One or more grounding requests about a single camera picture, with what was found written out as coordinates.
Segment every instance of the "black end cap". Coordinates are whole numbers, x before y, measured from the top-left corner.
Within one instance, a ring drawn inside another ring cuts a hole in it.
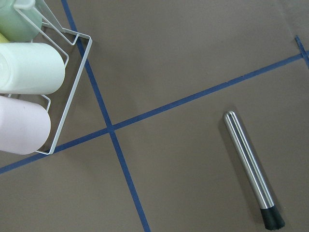
[[[261,213],[266,229],[273,231],[285,226],[285,222],[275,205],[268,209],[261,209]]]

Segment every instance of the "blue tape line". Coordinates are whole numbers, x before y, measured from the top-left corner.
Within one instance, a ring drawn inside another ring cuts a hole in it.
[[[300,50],[300,53],[301,53],[302,57],[304,58],[307,66],[309,68],[309,58],[308,58],[307,52],[305,51],[304,46],[303,46],[300,38],[298,37],[298,35],[296,35],[295,40],[296,40],[296,43],[297,43],[298,48]]]
[[[86,141],[89,141],[91,139],[97,138],[97,137],[102,136],[102,135],[107,134],[107,133],[108,133],[108,130],[107,130],[107,128],[105,128],[105,129],[93,132],[91,134],[85,135],[85,136],[83,136],[81,138],[74,139],[74,140],[72,140],[70,142],[67,142],[67,143],[62,144],[60,146],[57,146],[54,153],[57,153],[59,151],[63,151],[65,149],[68,149],[68,148],[73,147],[75,145],[84,143]],[[11,163],[9,165],[1,167],[0,168],[0,174],[6,173],[6,172],[11,171],[11,170],[13,170],[15,168],[19,168],[21,166],[24,166],[26,164],[32,163],[34,161],[40,160],[40,159],[48,157],[48,156],[49,155],[44,155],[44,154],[41,154],[41,153],[35,154],[33,156],[27,157],[25,159],[22,159],[20,161],[15,162],[15,163]]]
[[[114,148],[116,150],[117,157],[118,157],[118,160],[120,162],[122,171],[123,171],[123,173],[125,175],[127,185],[128,185],[128,187],[130,189],[130,192],[131,192],[131,195],[132,195],[132,198],[133,198],[133,202],[135,204],[136,210],[137,210],[137,212],[139,214],[141,223],[143,225],[144,231],[145,232],[150,232],[151,231],[150,227],[148,225],[145,213],[144,213],[142,205],[140,203],[139,196],[138,196],[138,194],[136,192],[136,189],[134,187],[133,180],[132,180],[130,171],[129,171],[128,167],[127,167],[126,160],[125,160],[125,157],[124,157],[124,155],[122,153],[122,150],[121,150],[120,144],[118,142],[117,136],[116,136],[114,131],[110,132],[110,136],[111,136],[111,140],[112,140],[112,143],[114,145]]]
[[[142,121],[142,120],[144,120],[146,118],[152,117],[154,115],[157,115],[157,114],[162,113],[164,111],[170,110],[170,109],[175,108],[177,106],[183,105],[185,103],[191,102],[193,100],[196,100],[198,98],[204,97],[204,96],[209,95],[211,93],[217,92],[217,91],[219,91],[221,89],[230,87],[230,86],[235,85],[235,84],[237,84],[239,82],[242,82],[242,81],[248,80],[250,78],[253,78],[255,76],[261,75],[263,73],[266,73],[268,71],[271,71],[271,70],[276,69],[278,67],[281,67],[283,65],[289,64],[289,63],[294,62],[296,60],[299,60],[301,58],[302,58],[301,54],[295,55],[293,57],[289,57],[289,58],[284,59],[282,61],[279,61],[277,63],[271,64],[269,66],[263,67],[263,68],[258,69],[256,71],[253,71],[253,72],[250,72],[250,73],[245,74],[243,76],[240,76],[240,77],[237,77],[235,79],[232,79],[232,80],[230,80],[228,82],[221,83],[219,85],[216,85],[216,86],[213,86],[213,87],[208,88],[206,90],[203,90],[203,91],[201,91],[199,93],[192,94],[192,95],[190,95],[188,97],[185,97],[185,98],[182,98],[180,100],[174,101],[172,103],[169,103],[167,105],[161,106],[161,107],[156,108],[154,110],[148,111],[148,112],[143,113],[141,115],[138,115],[136,117],[133,117],[133,118],[127,119],[125,121],[119,122],[119,123],[115,124],[113,126],[113,128],[114,128],[114,130],[118,130],[120,128],[126,127],[126,126],[131,125],[133,123],[136,123],[138,121]]]
[[[70,8],[68,6],[67,1],[66,0],[62,0],[61,2],[63,4],[63,8],[64,8],[64,10],[66,12],[66,15],[67,15],[67,18],[68,18],[68,21],[69,21],[69,24],[70,24],[72,30],[77,31],[77,28],[76,28],[76,25],[74,23],[74,20],[73,20],[72,14],[70,12]],[[82,42],[80,40],[77,41],[77,46],[78,46],[78,49],[79,49],[79,52],[80,52],[81,56],[84,56],[84,47],[83,47]],[[103,97],[102,97],[102,95],[100,93],[97,81],[95,79],[95,76],[94,76],[94,74],[92,72],[92,69],[91,69],[91,66],[90,66],[88,60],[85,63],[85,68],[86,68],[87,74],[89,76],[89,79],[90,79],[90,82],[91,82],[91,86],[93,88],[95,96],[97,98],[99,107],[101,109],[102,115],[104,117],[106,126],[108,128],[109,133],[110,133],[110,137],[111,137],[113,146],[114,146],[115,151],[117,153],[117,156],[118,156],[118,159],[119,159],[119,162],[120,162],[120,166],[121,166],[122,171],[124,173],[124,176],[125,176],[125,179],[126,179],[126,183],[127,183],[128,187],[129,187],[129,190],[130,190],[133,202],[135,204],[136,210],[137,210],[138,215],[140,217],[141,224],[142,224],[145,232],[150,232],[151,230],[150,230],[149,224],[147,222],[146,215],[144,213],[144,210],[143,210],[142,205],[140,203],[138,194],[137,194],[136,189],[134,187],[134,183],[133,183],[132,177],[130,175],[128,166],[126,164],[126,160],[125,160],[125,158],[123,156],[123,153],[122,153],[122,150],[120,148],[120,144],[118,142],[117,136],[116,136],[116,134],[115,134],[115,132],[113,130],[111,119],[110,119],[109,114],[107,112],[107,109],[106,109]]]

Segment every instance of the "dish rack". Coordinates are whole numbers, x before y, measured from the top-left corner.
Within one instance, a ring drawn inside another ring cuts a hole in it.
[[[67,52],[64,51],[64,49],[58,45],[50,36],[48,36],[44,30],[42,30],[42,28],[39,28],[34,22],[32,22],[24,13],[23,10],[30,10],[33,9],[37,14],[39,14],[42,17],[43,23],[42,23],[42,27],[45,28],[50,28],[52,30],[54,30],[58,35],[60,35],[60,37],[70,46],[75,46],[76,43],[81,43],[81,41],[79,41],[80,38],[86,39],[88,40],[87,46],[84,49],[84,54],[82,57],[82,60],[80,62],[79,65],[79,69],[78,72],[75,76],[73,85],[71,87],[71,89],[69,89],[68,91],[70,91],[69,97],[66,101],[64,110],[62,112],[62,116],[60,119],[60,122],[58,125],[52,125],[52,127],[56,127],[56,133],[54,135],[54,137],[51,139],[51,146],[48,150],[45,151],[41,151],[38,150],[37,152],[45,154],[45,155],[50,155],[53,154],[58,142],[58,139],[60,137],[65,119],[67,117],[72,99],[74,97],[77,85],[79,83],[85,62],[87,60],[91,45],[92,45],[92,39],[89,35],[86,34],[82,34],[73,30],[69,30],[66,28],[63,28],[60,23],[58,22],[58,20],[56,19],[56,17],[54,16],[54,14],[52,13],[52,11],[50,10],[50,8],[47,6],[47,4],[44,2],[44,0],[16,0],[14,3],[14,9],[27,21],[29,22],[36,30],[39,31],[39,33],[45,38],[47,39],[53,46],[55,46],[56,49],[58,49],[64,56],[65,56],[65,68],[67,67],[67,64],[69,62],[69,55]],[[65,35],[73,35],[74,36],[74,40],[73,42],[71,42]],[[46,107],[46,110],[48,111],[52,101],[49,97],[47,97],[46,95],[41,95],[43,98],[45,98],[48,101],[48,105]]]

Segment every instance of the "silver metal tube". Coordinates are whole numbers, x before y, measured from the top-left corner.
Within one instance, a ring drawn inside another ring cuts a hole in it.
[[[233,111],[228,111],[223,115],[223,119],[247,173],[260,208],[268,209],[273,207],[273,199],[236,114]]]

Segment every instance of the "yellow cup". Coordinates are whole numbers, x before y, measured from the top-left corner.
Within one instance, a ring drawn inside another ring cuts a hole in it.
[[[0,33],[0,43],[9,43],[8,41],[1,33]]]

